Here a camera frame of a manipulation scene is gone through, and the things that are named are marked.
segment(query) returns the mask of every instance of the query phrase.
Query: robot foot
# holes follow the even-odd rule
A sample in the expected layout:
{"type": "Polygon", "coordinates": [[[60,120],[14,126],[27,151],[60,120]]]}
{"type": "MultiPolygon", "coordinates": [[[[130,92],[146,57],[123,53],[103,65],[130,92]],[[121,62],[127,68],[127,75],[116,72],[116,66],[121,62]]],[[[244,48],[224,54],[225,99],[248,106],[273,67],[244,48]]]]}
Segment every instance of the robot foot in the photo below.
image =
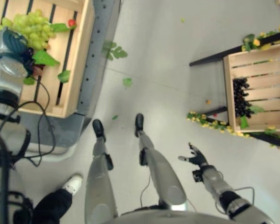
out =
{"type": "Polygon", "coordinates": [[[135,135],[138,138],[139,131],[143,131],[144,116],[138,113],[135,120],[135,135]]]}
{"type": "Polygon", "coordinates": [[[98,119],[95,119],[92,123],[92,127],[93,127],[94,133],[97,136],[97,138],[103,137],[104,141],[106,142],[104,127],[103,127],[102,122],[98,119]]]}

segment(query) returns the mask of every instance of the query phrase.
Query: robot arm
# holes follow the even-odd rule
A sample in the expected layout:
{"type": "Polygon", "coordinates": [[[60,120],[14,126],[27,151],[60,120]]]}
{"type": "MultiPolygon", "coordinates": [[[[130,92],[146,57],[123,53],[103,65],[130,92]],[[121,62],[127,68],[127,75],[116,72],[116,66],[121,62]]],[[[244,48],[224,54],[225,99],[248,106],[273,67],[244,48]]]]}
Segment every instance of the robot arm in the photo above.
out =
{"type": "Polygon", "coordinates": [[[208,164],[198,148],[190,143],[189,147],[194,157],[180,156],[179,159],[199,166],[199,170],[193,171],[194,180],[204,183],[207,191],[221,205],[230,219],[239,223],[274,224],[265,213],[236,194],[232,187],[223,180],[221,173],[208,164]]]}

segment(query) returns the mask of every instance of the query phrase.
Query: grey floor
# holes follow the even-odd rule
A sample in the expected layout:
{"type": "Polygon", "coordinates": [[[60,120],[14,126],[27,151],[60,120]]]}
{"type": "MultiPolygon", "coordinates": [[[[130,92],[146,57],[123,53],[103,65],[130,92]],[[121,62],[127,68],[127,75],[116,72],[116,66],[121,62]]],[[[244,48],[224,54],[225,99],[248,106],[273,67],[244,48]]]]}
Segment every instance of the grey floor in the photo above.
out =
{"type": "MultiPolygon", "coordinates": [[[[136,113],[145,115],[145,130],[155,148],[169,160],[188,198],[202,213],[224,217],[191,171],[180,162],[191,141],[222,171],[233,187],[253,186],[256,205],[280,224],[280,151],[269,144],[221,134],[186,120],[189,110],[226,105],[222,63],[190,68],[190,61],[241,43],[244,35],[274,30],[280,6],[274,0],[124,0],[114,41],[128,57],[107,64],[94,117],[105,125],[114,170],[110,173],[119,214],[140,207],[140,193],[149,172],[138,163],[138,139],[133,135],[136,113]],[[129,88],[123,78],[133,79],[129,88]]],[[[37,204],[76,172],[84,177],[95,142],[92,127],[83,133],[75,154],[66,161],[43,162],[34,168],[18,163],[26,193],[37,204]]],[[[241,193],[249,200],[251,193],[241,193]]],[[[84,223],[85,182],[73,198],[62,224],[84,223]]],[[[144,205],[157,203],[151,184],[144,205]]]]}

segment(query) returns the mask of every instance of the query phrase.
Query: person's leg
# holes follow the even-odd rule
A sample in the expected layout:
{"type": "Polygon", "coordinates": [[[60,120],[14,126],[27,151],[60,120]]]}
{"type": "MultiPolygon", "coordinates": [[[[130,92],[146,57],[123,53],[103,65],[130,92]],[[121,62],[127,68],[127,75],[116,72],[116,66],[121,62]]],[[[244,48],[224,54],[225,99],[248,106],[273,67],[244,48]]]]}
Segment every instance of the person's leg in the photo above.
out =
{"type": "Polygon", "coordinates": [[[33,212],[32,224],[59,224],[59,219],[70,208],[72,196],[81,187],[81,175],[72,176],[62,187],[45,196],[33,212]]]}
{"type": "Polygon", "coordinates": [[[59,189],[54,193],[48,194],[38,203],[34,209],[32,223],[58,224],[59,219],[70,208],[71,200],[72,195],[64,189],[59,189]]]}

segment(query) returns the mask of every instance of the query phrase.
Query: black pants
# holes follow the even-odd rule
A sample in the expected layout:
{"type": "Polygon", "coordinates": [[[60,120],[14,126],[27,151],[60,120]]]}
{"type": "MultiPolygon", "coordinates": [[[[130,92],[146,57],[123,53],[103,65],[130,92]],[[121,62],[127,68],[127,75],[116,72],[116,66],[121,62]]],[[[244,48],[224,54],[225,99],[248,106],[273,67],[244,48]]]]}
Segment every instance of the black pants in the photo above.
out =
{"type": "Polygon", "coordinates": [[[71,206],[72,195],[64,189],[45,196],[33,211],[32,224],[59,224],[71,206]]]}

